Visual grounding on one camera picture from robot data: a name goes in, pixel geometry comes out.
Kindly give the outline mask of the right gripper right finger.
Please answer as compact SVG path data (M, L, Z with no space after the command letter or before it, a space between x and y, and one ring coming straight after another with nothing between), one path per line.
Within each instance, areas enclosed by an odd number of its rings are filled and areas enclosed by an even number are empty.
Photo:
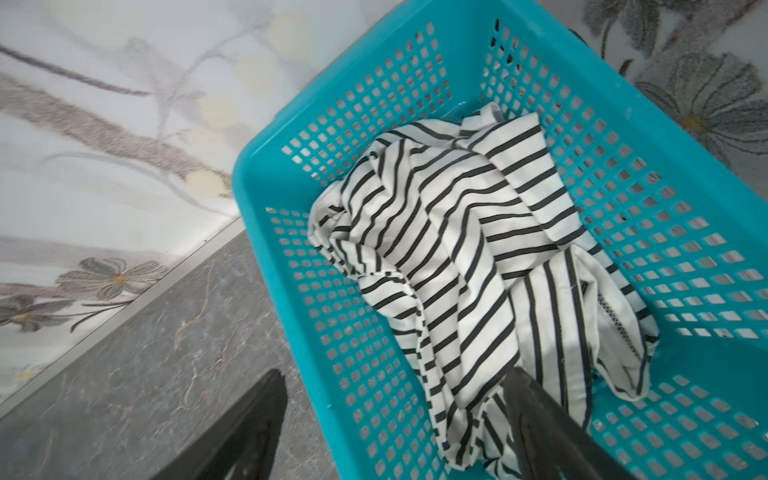
M523 369L507 368L502 386L524 479L632 477Z

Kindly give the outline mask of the black white striped tank top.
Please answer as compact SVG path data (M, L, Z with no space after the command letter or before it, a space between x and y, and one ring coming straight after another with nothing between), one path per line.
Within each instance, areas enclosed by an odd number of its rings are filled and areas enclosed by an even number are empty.
M518 476L509 368L580 427L596 378L625 401L648 393L658 327L582 223L534 113L490 103L381 134L315 201L308 239L388 321L452 469Z

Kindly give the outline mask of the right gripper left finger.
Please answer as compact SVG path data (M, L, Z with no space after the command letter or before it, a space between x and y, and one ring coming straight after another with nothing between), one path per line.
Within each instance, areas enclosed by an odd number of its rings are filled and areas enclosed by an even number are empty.
M155 475L157 479L267 479L288 393L284 375L267 371L203 435Z

